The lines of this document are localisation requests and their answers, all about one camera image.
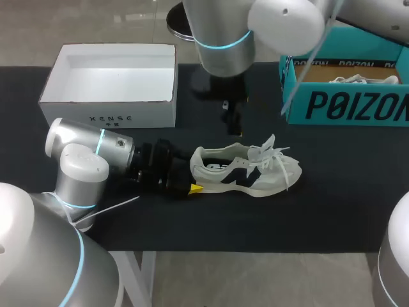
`white cardboard box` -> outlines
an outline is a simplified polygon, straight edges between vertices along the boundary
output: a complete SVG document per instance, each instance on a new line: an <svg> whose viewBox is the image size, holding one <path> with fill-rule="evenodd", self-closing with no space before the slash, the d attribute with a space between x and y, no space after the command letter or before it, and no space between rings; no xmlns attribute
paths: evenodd
<svg viewBox="0 0 409 307"><path fill-rule="evenodd" d="M174 127L176 46L64 45L40 97L49 125L63 117L101 128Z"/></svg>

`shoe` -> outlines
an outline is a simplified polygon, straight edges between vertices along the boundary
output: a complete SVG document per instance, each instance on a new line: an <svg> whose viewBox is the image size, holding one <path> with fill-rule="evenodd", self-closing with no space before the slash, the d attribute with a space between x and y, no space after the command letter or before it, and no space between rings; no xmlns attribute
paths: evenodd
<svg viewBox="0 0 409 307"><path fill-rule="evenodd" d="M362 77L361 75L354 75L350 78L337 77L335 80L330 81L330 83L358 83L358 84L399 84L399 79L392 75L386 79L368 79Z"/></svg>
<svg viewBox="0 0 409 307"><path fill-rule="evenodd" d="M190 159L190 171L201 193L241 191L253 197L277 194L301 176L298 161L285 156L287 148L273 148L272 135L262 147L235 143L220 149L199 147Z"/></svg>

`black table mat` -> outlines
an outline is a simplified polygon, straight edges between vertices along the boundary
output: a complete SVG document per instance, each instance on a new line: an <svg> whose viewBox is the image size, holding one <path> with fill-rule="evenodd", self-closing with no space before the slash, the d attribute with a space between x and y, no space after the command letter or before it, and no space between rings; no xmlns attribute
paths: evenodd
<svg viewBox="0 0 409 307"><path fill-rule="evenodd" d="M98 217L91 238L109 250L371 252L380 247L395 204L409 191L409 130L395 127L287 125L276 63L247 72L250 100L243 137L225 133L220 104L189 87L198 65L180 65L176 129L117 130L136 143L166 138L176 146L218 148L241 141L276 146L300 161L302 178L268 198L241 193L167 200L145 195ZM49 68L0 68L0 182L27 192L55 187L56 161L44 153L48 125L38 107ZM110 204L124 199L108 200Z"/></svg>

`shoe box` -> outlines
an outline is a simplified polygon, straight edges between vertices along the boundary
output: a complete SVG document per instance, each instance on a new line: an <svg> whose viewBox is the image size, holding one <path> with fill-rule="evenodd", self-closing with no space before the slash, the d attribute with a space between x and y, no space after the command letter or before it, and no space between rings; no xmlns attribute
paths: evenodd
<svg viewBox="0 0 409 307"><path fill-rule="evenodd" d="M66 44L39 105L49 124L63 117L108 129L174 127L177 76L175 45Z"/></svg>
<svg viewBox="0 0 409 307"><path fill-rule="evenodd" d="M282 103L309 54L281 57ZM330 83L361 75L399 84ZM409 49L353 27L335 27L286 111L290 124L409 126Z"/></svg>

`gray floor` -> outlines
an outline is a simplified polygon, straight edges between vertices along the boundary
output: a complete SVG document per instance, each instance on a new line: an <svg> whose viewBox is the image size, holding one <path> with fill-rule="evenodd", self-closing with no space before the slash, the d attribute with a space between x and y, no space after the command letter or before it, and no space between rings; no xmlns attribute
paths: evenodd
<svg viewBox="0 0 409 307"><path fill-rule="evenodd" d="M194 44L175 38L166 28L166 14L177 2L1 0L0 65L51 66L64 43L86 42L175 43L180 63L198 63ZM279 59L259 42L256 48L256 61ZM153 306L366 307L373 303L364 254L161 252Z"/></svg>

